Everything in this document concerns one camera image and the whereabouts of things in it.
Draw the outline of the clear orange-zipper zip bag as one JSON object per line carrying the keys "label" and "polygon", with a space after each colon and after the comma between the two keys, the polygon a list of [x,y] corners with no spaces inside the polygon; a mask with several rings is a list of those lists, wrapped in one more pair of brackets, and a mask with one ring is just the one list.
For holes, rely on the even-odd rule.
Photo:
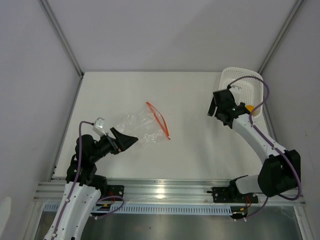
{"label": "clear orange-zipper zip bag", "polygon": [[136,145],[139,147],[171,139],[165,118],[148,101],[138,110],[116,116],[112,126],[124,135],[138,138]]}

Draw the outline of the yellow green mango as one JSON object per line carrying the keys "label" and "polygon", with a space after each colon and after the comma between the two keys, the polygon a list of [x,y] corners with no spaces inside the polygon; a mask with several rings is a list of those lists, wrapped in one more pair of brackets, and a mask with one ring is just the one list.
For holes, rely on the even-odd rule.
{"label": "yellow green mango", "polygon": [[255,109],[253,105],[246,105],[245,107],[249,110],[250,113],[252,113]]}

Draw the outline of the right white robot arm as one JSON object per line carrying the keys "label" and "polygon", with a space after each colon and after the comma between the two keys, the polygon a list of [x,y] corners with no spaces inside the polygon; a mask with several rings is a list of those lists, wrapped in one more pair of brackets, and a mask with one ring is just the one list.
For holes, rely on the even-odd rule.
{"label": "right white robot arm", "polygon": [[239,202],[248,193],[262,193],[266,197],[284,197],[284,192],[297,189],[297,200],[302,194],[301,157],[296,150],[287,150],[265,135],[254,123],[252,112],[245,103],[236,104],[229,89],[213,93],[208,116],[215,117],[224,126],[238,133],[253,149],[262,162],[257,175],[247,175],[234,179],[234,186],[228,189],[228,196]]}

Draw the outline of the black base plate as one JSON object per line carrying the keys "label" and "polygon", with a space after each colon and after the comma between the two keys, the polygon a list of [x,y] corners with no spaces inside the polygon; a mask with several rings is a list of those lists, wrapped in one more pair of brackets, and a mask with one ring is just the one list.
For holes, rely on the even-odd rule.
{"label": "black base plate", "polygon": [[259,199],[253,193],[240,193],[236,187],[212,187],[207,191],[214,203],[257,204]]}
{"label": "black base plate", "polygon": [[114,197],[114,196],[123,197],[124,190],[125,190],[124,185],[108,185],[106,196],[111,197],[111,199],[110,199],[111,201],[118,202],[118,201],[121,201],[121,199]]}

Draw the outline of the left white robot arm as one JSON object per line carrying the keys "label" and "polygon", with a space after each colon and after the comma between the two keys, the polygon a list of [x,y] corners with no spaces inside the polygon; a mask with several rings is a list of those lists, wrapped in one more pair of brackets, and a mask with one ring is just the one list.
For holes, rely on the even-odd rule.
{"label": "left white robot arm", "polygon": [[110,195],[107,178],[96,174],[96,162],[108,154],[117,155],[126,151],[139,139],[122,134],[114,127],[110,131],[112,136],[102,133],[99,140],[90,134],[79,135],[75,154],[67,169],[60,205],[44,239],[79,240],[99,201],[124,200],[122,195]]}

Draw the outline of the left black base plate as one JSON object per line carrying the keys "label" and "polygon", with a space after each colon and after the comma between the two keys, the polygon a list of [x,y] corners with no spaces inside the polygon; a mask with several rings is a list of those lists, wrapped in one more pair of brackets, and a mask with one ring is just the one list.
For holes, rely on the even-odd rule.
{"label": "left black base plate", "polygon": [[114,197],[114,196],[123,197],[124,190],[125,190],[124,185],[108,185],[106,196],[111,197],[111,199],[110,199],[111,201],[118,202],[118,201],[121,201],[121,199]]}

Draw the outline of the aluminium mounting rail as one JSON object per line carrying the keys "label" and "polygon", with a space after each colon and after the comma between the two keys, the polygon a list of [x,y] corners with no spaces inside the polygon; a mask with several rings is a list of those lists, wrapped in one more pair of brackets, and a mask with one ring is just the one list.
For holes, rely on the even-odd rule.
{"label": "aluminium mounting rail", "polygon": [[[229,205],[244,206],[241,203],[214,203],[212,187],[227,187],[229,180],[170,180],[170,179],[120,179],[109,178],[108,185],[123,185],[126,204],[156,205]],[[54,179],[40,182],[33,201],[60,202],[64,195],[65,181]],[[304,197],[290,201],[279,196],[269,198],[266,206],[304,207]]]}

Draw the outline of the white perforated plastic basket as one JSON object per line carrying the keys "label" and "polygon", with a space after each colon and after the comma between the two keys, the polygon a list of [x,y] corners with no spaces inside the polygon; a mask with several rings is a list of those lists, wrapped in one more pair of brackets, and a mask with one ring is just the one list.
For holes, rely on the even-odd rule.
{"label": "white perforated plastic basket", "polygon": [[[232,81],[245,76],[257,77],[263,80],[262,76],[253,70],[239,67],[227,67],[222,71],[218,89],[224,90]],[[242,87],[240,103],[256,107],[263,101],[264,85],[259,80],[251,77],[240,79],[232,85]]]}

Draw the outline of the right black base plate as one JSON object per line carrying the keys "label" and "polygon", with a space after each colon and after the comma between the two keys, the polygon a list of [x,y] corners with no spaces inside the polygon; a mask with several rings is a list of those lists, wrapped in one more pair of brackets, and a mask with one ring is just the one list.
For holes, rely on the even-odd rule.
{"label": "right black base plate", "polygon": [[259,199],[253,193],[240,193],[236,187],[212,187],[207,191],[214,203],[257,204]]}

